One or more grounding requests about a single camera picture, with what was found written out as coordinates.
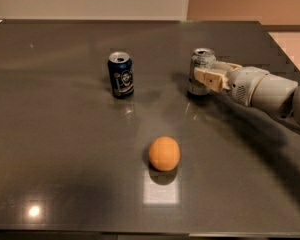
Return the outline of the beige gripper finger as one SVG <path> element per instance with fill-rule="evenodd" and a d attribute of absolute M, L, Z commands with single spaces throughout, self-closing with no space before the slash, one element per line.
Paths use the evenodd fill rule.
<path fill-rule="evenodd" d="M 228 77 L 213 70 L 196 67 L 194 69 L 194 78 L 214 92 L 230 89 Z"/>
<path fill-rule="evenodd" d="M 213 65 L 214 70 L 219 70 L 223 72 L 232 72 L 241 68 L 241 65 L 235 63 L 228 63 L 223 61 L 216 61 Z"/>

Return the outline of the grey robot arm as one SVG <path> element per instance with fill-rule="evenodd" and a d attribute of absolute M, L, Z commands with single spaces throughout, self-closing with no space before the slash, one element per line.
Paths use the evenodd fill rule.
<path fill-rule="evenodd" d="M 300 131 L 300 84 L 253 66 L 214 62 L 193 69 L 194 79 L 237 104 L 258 109 Z"/>

